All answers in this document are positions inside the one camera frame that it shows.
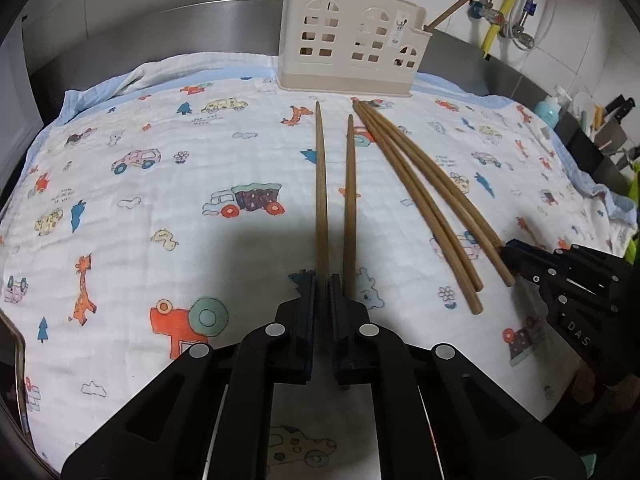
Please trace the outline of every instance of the white cloth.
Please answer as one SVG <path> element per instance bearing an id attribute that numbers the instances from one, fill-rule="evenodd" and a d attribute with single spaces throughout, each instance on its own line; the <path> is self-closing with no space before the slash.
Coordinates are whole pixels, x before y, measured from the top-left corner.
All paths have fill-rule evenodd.
<path id="1" fill-rule="evenodd" d="M 246 68 L 247 77 L 254 68 Z M 296 118 L 291 107 L 313 111 L 316 98 L 282 91 L 269 77 L 197 76 L 54 127 L 0 224 L 3 297 L 14 277 L 11 300 L 0 306 L 26 340 L 26 376 L 40 397 L 29 412 L 33 439 L 56 469 L 171 362 L 171 338 L 163 333 L 198 340 L 204 336 L 196 329 L 217 331 L 208 339 L 215 348 L 239 342 L 296 297 L 290 274 L 314 268 L 315 117 L 302 114 L 293 126 L 281 121 Z M 320 101 L 331 263 L 340 272 L 339 188 L 353 111 L 345 95 L 322 94 Z M 423 90 L 378 105 L 468 191 L 504 241 L 551 250 L 562 240 L 624 253 L 634 229 L 601 216 L 598 200 L 575 192 L 552 146 L 532 135 L 543 124 L 524 124 L 515 104 L 491 110 Z M 372 321 L 409 344 L 449 342 L 543 418 L 577 358 L 542 321 L 536 288 L 522 280 L 506 288 L 433 191 L 484 282 L 484 312 L 473 316 L 408 193 L 367 140 L 361 131 L 356 288 Z M 143 166 L 146 160 L 153 164 Z M 169 302 L 167 328 L 169 314 L 162 317 L 156 305 L 166 312 Z M 208 328 L 188 317 L 198 308 L 205 314 L 196 318 Z M 379 477 L 369 390 L 338 390 L 322 360 L 309 386 L 276 386 L 272 426 L 270 478 Z M 303 443 L 300 450 L 277 444 L 286 434 Z M 305 460 L 310 450 L 315 458 Z"/>

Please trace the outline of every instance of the orange wheel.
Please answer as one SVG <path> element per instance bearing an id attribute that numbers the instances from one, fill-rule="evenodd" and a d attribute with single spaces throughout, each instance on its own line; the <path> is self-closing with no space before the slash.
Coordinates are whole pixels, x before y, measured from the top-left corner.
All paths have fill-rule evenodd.
<path id="1" fill-rule="evenodd" d="M 174 306 L 169 300 L 160 300 L 156 303 L 156 309 L 160 314 L 168 314 L 174 309 Z"/>
<path id="2" fill-rule="evenodd" d="M 270 215 L 281 215 L 284 213 L 284 208 L 277 202 L 269 202 L 265 209 Z"/>
<path id="3" fill-rule="evenodd" d="M 516 339 L 516 333 L 511 328 L 506 328 L 502 331 L 502 339 L 504 339 L 505 343 L 511 343 L 514 339 Z"/>
<path id="4" fill-rule="evenodd" d="M 225 218 L 233 218 L 240 214 L 240 210 L 235 205 L 226 205 L 222 208 L 221 213 Z"/>

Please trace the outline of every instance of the orange giraffe print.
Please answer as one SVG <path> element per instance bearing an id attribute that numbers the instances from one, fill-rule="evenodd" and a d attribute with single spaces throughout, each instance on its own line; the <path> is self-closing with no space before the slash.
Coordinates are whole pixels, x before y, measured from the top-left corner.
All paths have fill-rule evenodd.
<path id="1" fill-rule="evenodd" d="M 306 107 L 302 107 L 302 108 L 297 108 L 295 106 L 291 107 L 293 110 L 293 115 L 290 119 L 283 119 L 280 122 L 282 124 L 286 124 L 287 126 L 295 126 L 296 124 L 298 124 L 300 122 L 300 117 L 302 117 L 303 115 L 313 115 L 314 113 L 309 110 L 309 108 Z"/>
<path id="2" fill-rule="evenodd" d="M 91 270 L 91 255 L 80 256 L 78 263 L 76 263 L 76 273 L 80 274 L 80 295 L 76 300 L 76 306 L 74 307 L 74 319 L 80 322 L 80 325 L 86 323 L 85 312 L 90 310 L 95 314 L 96 306 L 89 300 L 89 295 L 86 293 L 86 272 Z"/>

